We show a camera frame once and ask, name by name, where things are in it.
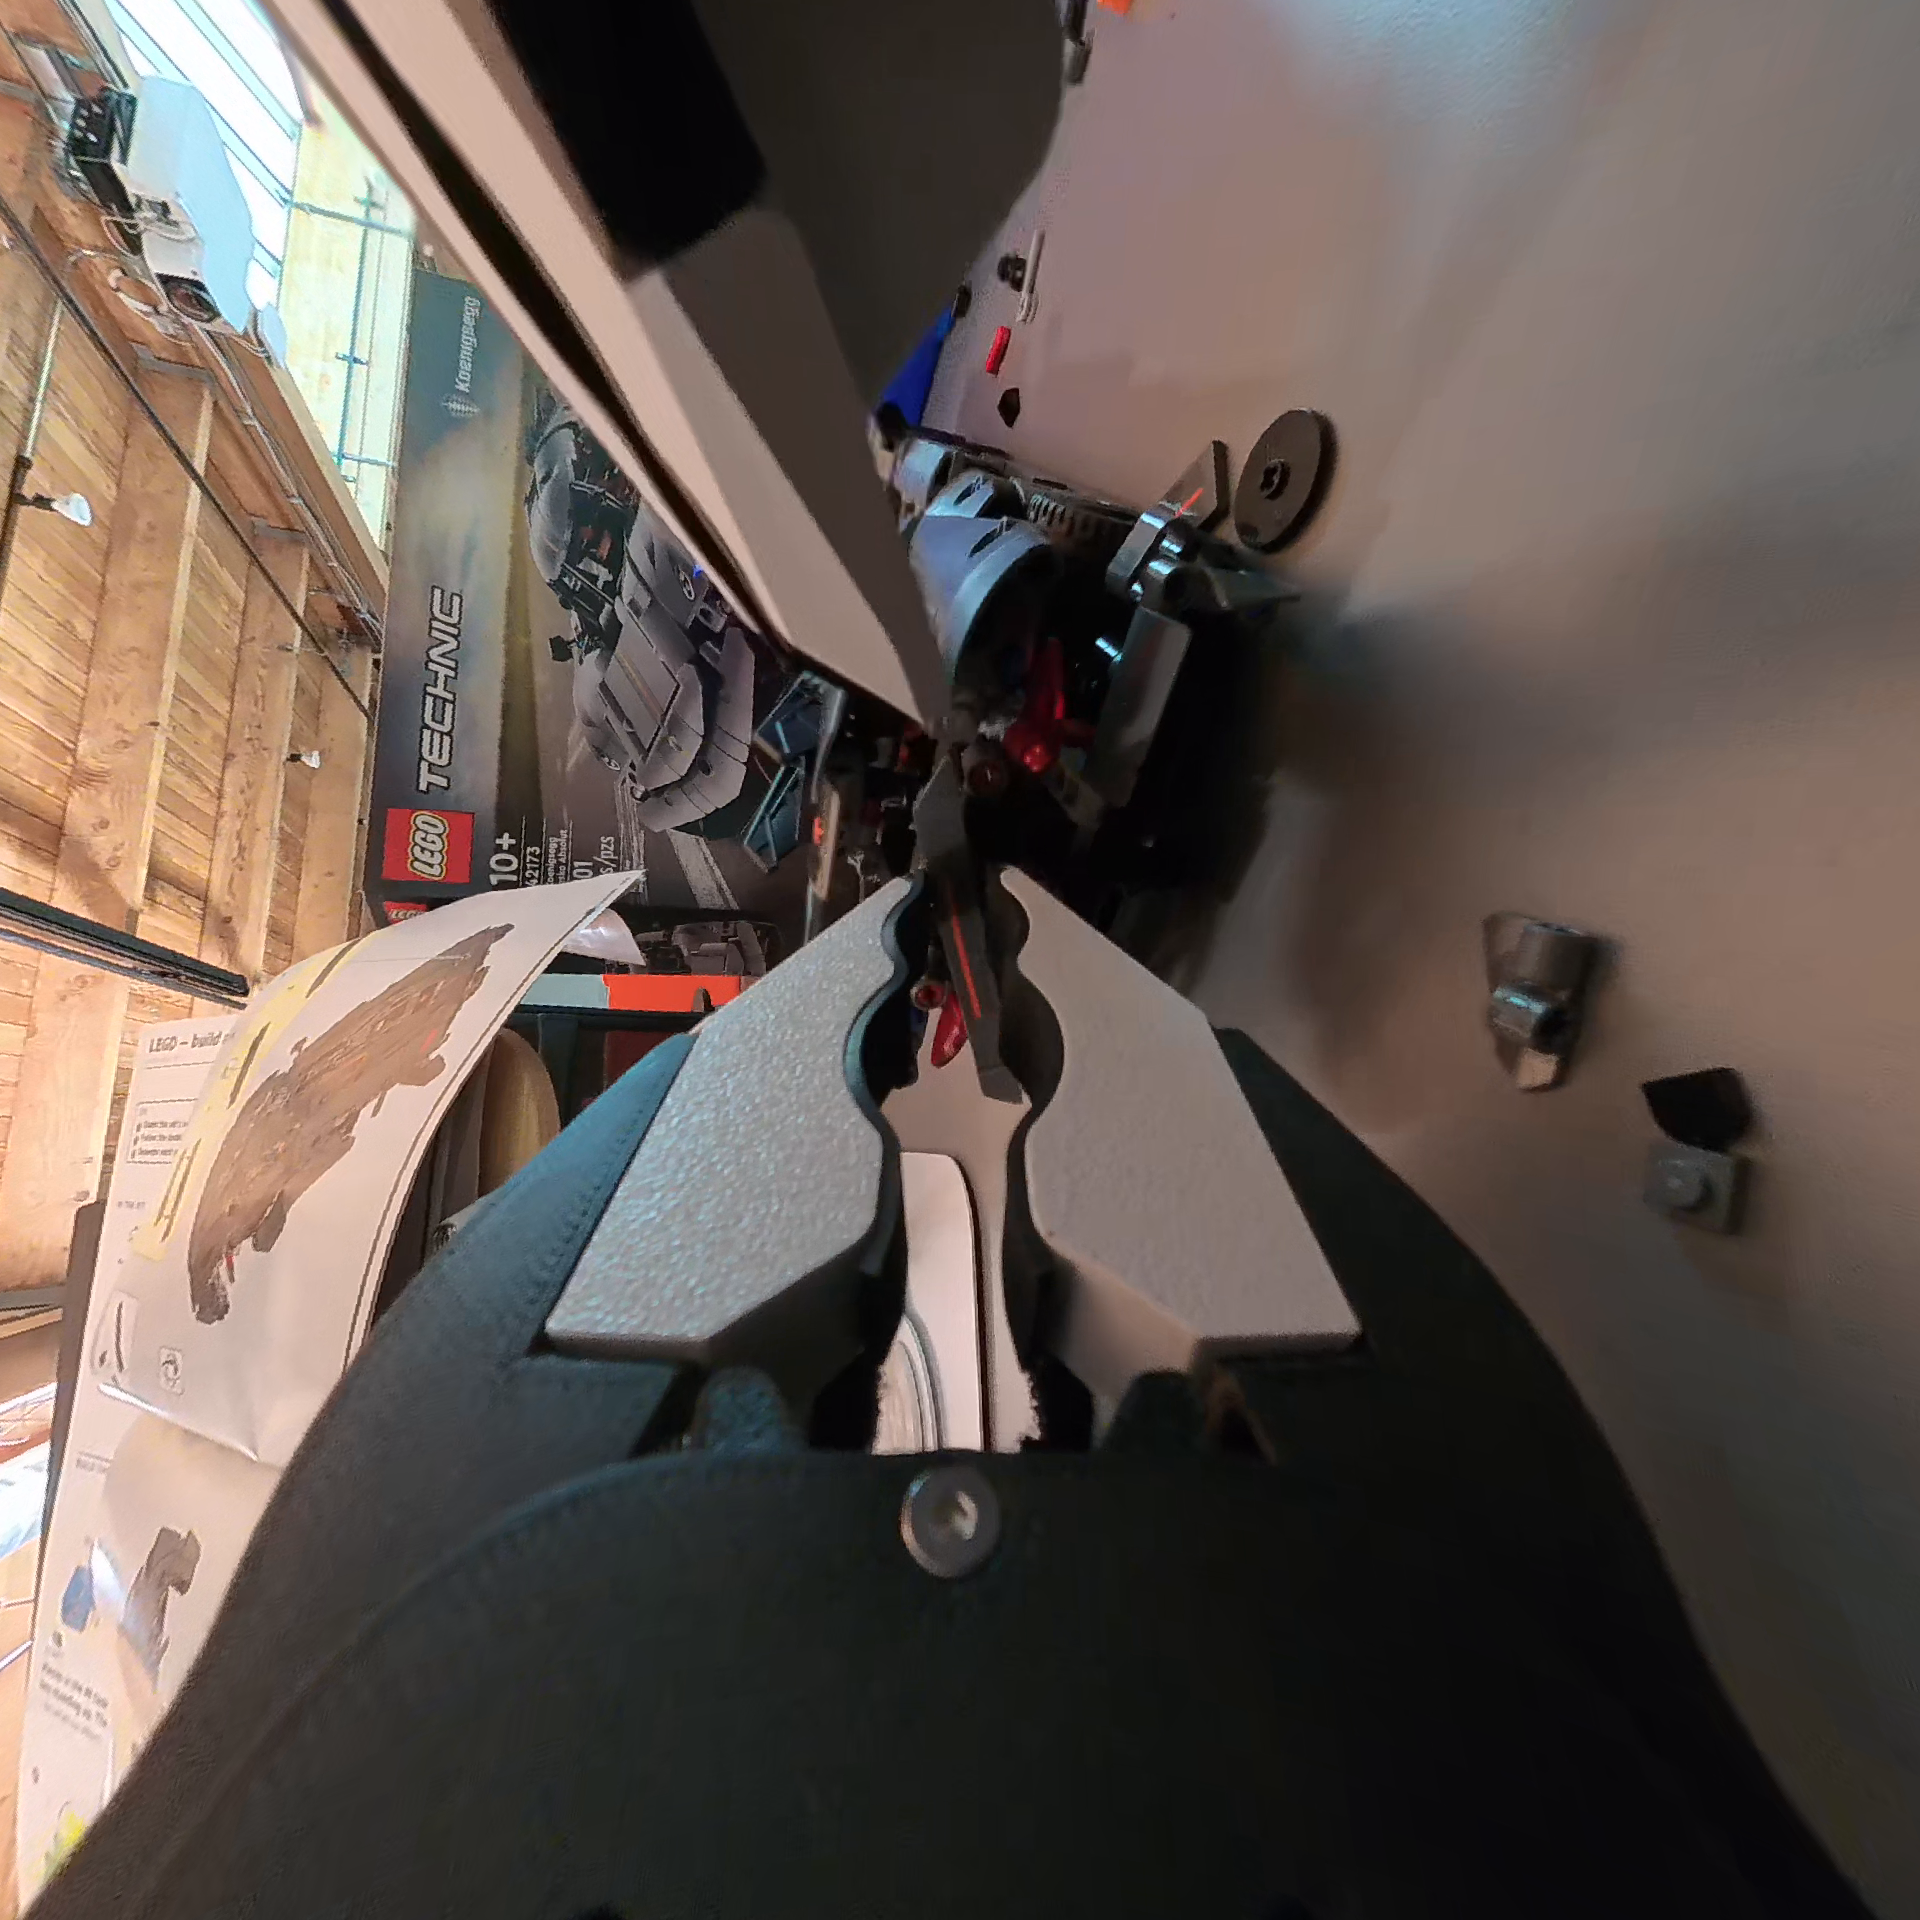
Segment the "small grey lego piece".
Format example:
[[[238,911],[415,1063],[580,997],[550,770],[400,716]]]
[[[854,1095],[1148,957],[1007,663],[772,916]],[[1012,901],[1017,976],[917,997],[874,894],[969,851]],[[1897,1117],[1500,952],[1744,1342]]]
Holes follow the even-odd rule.
[[[1607,940],[1573,924],[1502,911],[1481,924],[1484,1025],[1518,1093],[1551,1093],[1573,1068]]]

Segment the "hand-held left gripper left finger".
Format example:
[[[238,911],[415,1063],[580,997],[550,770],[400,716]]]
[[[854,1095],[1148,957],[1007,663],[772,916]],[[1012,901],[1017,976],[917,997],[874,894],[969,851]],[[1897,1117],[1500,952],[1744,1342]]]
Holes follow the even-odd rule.
[[[569,1359],[757,1370],[805,1429],[874,1429],[904,1306],[900,1138],[920,876],[701,1028],[542,1337]]]

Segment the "blue plastic bin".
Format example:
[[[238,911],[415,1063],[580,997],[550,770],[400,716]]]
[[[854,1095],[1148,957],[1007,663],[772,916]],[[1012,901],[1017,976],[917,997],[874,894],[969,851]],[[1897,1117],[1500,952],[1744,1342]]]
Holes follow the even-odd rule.
[[[881,439],[894,445],[900,434],[925,425],[932,389],[956,324],[954,300],[949,300],[925,328],[898,372],[886,383],[872,409]]]

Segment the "lego instruction booklet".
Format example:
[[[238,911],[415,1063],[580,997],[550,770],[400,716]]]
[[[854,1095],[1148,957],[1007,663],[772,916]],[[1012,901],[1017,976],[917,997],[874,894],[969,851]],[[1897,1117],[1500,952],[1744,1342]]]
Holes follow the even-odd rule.
[[[25,1661],[29,1907],[185,1687],[365,1344],[429,1147],[631,874],[468,897],[300,960],[137,1055]]]

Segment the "white wall-mounted device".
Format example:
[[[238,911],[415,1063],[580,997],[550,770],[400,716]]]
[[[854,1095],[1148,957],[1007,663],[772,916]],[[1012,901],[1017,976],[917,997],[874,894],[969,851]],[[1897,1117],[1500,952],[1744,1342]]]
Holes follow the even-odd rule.
[[[112,168],[169,306],[191,324],[248,333],[252,209],[204,96],[187,83],[139,79],[127,153]]]

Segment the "dark round lego disc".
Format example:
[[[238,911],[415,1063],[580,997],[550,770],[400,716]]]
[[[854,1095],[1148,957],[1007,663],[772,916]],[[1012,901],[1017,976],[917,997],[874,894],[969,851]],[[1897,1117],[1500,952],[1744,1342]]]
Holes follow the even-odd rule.
[[[1336,469],[1333,420],[1295,407],[1271,420],[1236,474],[1231,522],[1236,541],[1258,557],[1299,543],[1321,513]]]

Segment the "grey lego car model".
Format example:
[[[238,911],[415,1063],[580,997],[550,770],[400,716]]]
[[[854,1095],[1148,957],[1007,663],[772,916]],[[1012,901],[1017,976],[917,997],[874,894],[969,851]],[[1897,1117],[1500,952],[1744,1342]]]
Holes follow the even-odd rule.
[[[920,426],[876,473],[926,602],[965,757],[969,828],[1099,932],[1182,888],[1220,684],[1289,599],[1254,552]],[[918,864],[917,802],[938,733],[798,656],[757,726],[771,798],[748,853],[802,861],[781,957]]]

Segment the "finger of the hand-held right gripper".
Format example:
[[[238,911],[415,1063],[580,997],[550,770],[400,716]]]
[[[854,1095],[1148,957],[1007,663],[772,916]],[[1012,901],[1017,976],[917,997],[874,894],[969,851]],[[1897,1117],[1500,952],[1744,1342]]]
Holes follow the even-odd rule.
[[[926,733],[949,670],[801,237],[754,205],[622,287],[618,390],[781,639]]]
[[[612,5],[280,2],[270,25],[346,110],[520,344],[747,617],[791,624],[752,557],[748,418],[659,273],[598,207],[661,156]]]

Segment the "small dark grey lego plate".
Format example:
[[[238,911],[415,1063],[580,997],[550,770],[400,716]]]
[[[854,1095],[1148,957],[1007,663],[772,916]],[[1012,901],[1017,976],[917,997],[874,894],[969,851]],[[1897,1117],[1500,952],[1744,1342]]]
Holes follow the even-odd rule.
[[[1668,1223],[1715,1237],[1741,1234],[1758,1124],[1739,1068],[1695,1068],[1642,1082],[1654,1141],[1644,1163],[1644,1203]]]

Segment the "dark lego set box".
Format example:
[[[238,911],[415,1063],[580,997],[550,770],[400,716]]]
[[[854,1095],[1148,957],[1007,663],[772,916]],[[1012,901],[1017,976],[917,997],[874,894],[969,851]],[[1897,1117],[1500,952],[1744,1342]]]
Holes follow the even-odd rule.
[[[853,690],[739,612],[466,280],[420,267],[365,894],[381,924],[627,874],[640,951],[757,971],[886,876]]]

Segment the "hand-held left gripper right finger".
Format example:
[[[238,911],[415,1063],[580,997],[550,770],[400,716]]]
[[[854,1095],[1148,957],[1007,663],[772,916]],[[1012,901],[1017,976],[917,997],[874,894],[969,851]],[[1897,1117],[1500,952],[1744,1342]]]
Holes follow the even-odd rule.
[[[1039,881],[1018,908],[1011,1184],[1029,1351],[1116,1409],[1146,1377],[1350,1351],[1360,1321],[1212,1022]]]

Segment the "white desk stand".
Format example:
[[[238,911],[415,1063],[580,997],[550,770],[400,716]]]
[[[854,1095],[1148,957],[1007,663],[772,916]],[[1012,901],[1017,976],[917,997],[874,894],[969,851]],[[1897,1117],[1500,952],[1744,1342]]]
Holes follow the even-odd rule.
[[[903,1155],[907,1290],[876,1374],[872,1455],[989,1446],[978,1221],[959,1160]]]

